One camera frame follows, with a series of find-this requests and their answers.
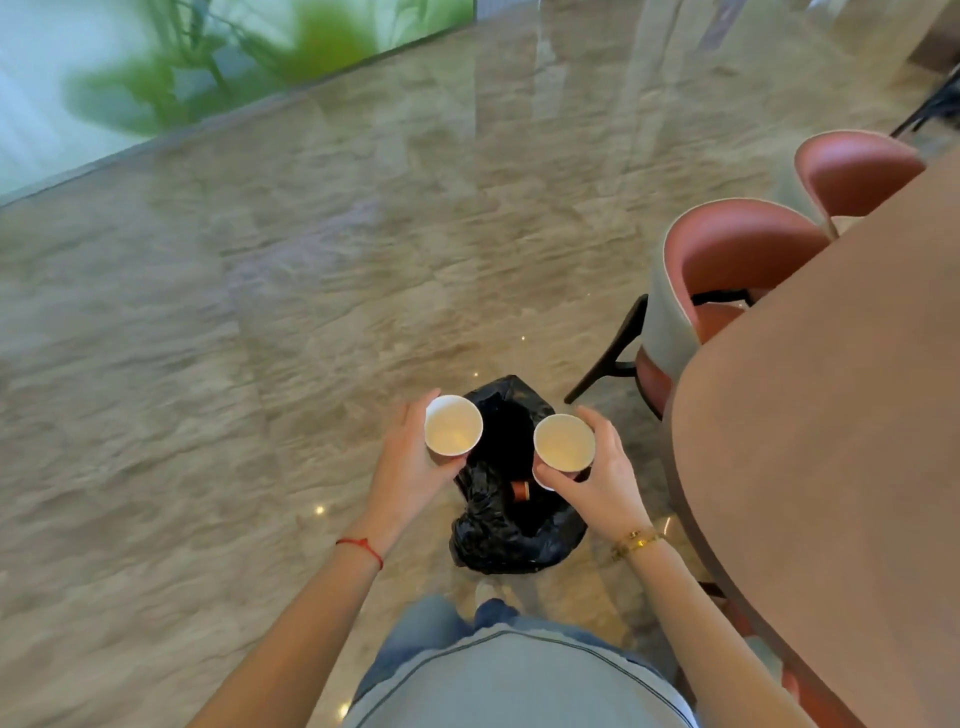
hand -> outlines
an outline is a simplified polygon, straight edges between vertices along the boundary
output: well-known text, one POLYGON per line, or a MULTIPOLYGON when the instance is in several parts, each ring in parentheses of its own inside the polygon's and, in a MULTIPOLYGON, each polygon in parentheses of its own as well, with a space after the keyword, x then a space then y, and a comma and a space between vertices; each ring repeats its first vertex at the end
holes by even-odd
POLYGON ((650 527, 650 516, 636 486, 634 466, 610 420, 586 407, 577 416, 590 425, 597 439, 590 477, 576 483, 539 462, 537 478, 572 505, 587 525, 609 541, 619 541, 632 531, 650 527))
POLYGON ((436 466, 423 440, 426 407, 439 389, 396 409, 376 463, 367 509, 347 531, 386 556, 414 518, 466 465, 465 455, 436 466))

black trash bag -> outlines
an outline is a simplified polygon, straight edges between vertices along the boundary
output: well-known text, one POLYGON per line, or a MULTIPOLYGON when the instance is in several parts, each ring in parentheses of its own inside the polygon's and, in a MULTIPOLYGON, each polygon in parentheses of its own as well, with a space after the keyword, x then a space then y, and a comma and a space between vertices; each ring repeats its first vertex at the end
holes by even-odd
POLYGON ((467 511, 453 522, 454 562, 481 573, 533 573, 559 564, 587 525, 533 479, 534 427, 553 407, 514 375, 466 397, 483 415, 483 437, 455 478, 467 511), (529 481, 529 500, 514 501, 515 480, 529 481))

jeans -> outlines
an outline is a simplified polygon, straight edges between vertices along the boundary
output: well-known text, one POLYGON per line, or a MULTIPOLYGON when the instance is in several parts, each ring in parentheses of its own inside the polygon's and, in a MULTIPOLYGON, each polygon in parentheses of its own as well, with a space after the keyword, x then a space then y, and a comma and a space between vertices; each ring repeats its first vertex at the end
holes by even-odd
POLYGON ((501 599, 490 599, 477 607, 476 614, 473 615, 473 625, 470 625, 445 597, 430 595, 410 605, 403 613, 376 653, 370 669, 360 680, 353 702, 363 697, 378 683, 393 677, 401 665, 415 658, 423 650, 444 649, 464 637, 469 637, 477 630, 500 623, 509 624, 521 631, 544 629, 557 632, 582 644, 603 647, 636 665, 653 669, 645 660, 605 643, 586 629, 569 624, 558 624, 549 619, 525 617, 501 599))

person's right hand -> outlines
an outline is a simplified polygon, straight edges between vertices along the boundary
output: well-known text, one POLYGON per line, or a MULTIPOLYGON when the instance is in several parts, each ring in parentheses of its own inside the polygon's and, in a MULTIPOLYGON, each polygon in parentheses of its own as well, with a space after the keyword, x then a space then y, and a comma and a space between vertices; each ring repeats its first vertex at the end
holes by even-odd
POLYGON ((577 415, 590 425, 597 439, 590 477, 576 483, 563 473, 538 462, 537 478, 572 505, 580 517, 610 541, 626 538, 633 531, 650 527, 650 517, 636 486, 634 466, 627 459, 610 420, 586 407, 577 415))

glass wall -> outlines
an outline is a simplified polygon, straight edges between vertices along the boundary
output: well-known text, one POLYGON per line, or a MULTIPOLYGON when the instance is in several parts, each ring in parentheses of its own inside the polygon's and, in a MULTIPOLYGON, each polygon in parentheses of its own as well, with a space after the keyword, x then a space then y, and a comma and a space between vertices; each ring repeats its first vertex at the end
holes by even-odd
POLYGON ((0 199, 473 19, 473 0, 4 0, 0 199))

